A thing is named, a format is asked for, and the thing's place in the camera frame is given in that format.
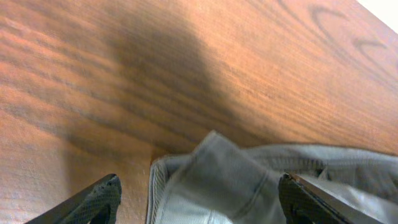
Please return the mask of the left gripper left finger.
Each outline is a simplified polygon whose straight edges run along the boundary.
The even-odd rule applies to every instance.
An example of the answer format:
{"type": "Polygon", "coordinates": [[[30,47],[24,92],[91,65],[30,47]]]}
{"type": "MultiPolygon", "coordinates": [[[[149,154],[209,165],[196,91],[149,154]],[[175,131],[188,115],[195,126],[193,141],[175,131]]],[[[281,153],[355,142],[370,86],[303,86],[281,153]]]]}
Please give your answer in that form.
{"type": "Polygon", "coordinates": [[[115,223],[121,196],[119,177],[108,174],[27,224],[115,223]]]}

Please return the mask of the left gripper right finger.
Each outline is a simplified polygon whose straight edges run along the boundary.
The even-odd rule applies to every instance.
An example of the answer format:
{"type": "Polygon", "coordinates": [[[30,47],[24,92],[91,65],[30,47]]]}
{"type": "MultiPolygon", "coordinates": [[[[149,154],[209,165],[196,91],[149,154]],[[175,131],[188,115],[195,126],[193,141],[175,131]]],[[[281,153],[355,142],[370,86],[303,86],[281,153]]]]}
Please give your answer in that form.
{"type": "Polygon", "coordinates": [[[284,173],[278,191],[287,223],[382,223],[295,174],[284,173]]]}

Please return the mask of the grey shorts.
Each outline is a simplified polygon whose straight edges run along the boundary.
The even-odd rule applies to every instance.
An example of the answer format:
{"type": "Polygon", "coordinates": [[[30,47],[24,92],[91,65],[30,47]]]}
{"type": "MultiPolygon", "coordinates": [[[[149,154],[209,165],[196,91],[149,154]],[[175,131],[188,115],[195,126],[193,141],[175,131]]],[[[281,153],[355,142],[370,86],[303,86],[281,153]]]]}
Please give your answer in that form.
{"type": "Polygon", "coordinates": [[[285,223],[284,173],[397,222],[397,158],[348,147],[277,144],[241,149],[215,131],[190,154],[150,168],[147,223],[285,223]]]}

